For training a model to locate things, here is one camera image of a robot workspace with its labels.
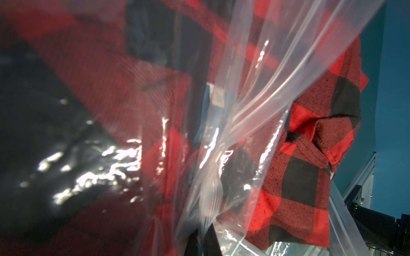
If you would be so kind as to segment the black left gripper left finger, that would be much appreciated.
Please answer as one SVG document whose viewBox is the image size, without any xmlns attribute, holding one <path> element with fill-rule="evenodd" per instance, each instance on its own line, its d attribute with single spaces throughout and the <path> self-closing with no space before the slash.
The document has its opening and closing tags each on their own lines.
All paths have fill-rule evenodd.
<svg viewBox="0 0 410 256">
<path fill-rule="evenodd" d="M 195 230 L 187 240 L 184 256 L 200 256 L 201 255 L 201 240 L 199 230 Z"/>
</svg>

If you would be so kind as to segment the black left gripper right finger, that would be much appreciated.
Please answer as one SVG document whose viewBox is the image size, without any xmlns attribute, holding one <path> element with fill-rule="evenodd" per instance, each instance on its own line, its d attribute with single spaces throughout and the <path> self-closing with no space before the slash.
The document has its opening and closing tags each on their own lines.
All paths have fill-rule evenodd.
<svg viewBox="0 0 410 256">
<path fill-rule="evenodd" d="M 214 225 L 211 225 L 204 238 L 204 256 L 222 256 Z"/>
</svg>

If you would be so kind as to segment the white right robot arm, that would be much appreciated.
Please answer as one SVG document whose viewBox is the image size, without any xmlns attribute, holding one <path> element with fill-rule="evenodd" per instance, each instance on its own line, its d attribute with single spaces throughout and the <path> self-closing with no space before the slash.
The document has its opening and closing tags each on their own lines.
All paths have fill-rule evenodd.
<svg viewBox="0 0 410 256">
<path fill-rule="evenodd" d="M 396 219 L 371 209 L 352 204 L 348 207 L 365 243 L 394 256 L 410 254 L 410 216 Z"/>
</svg>

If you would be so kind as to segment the aluminium mounting rail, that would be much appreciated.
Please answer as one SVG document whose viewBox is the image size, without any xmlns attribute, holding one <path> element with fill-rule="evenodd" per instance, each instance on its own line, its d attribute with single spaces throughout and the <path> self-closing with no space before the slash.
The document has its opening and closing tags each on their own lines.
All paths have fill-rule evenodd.
<svg viewBox="0 0 410 256">
<path fill-rule="evenodd" d="M 360 204 L 362 207 L 370 209 L 373 198 L 373 184 L 374 184 L 374 171 L 375 171 L 376 152 L 374 151 L 370 156 L 367 164 L 354 178 L 349 185 L 348 189 L 342 194 L 344 200 L 346 200 L 356 186 L 362 187 L 362 195 L 360 198 Z"/>
</svg>

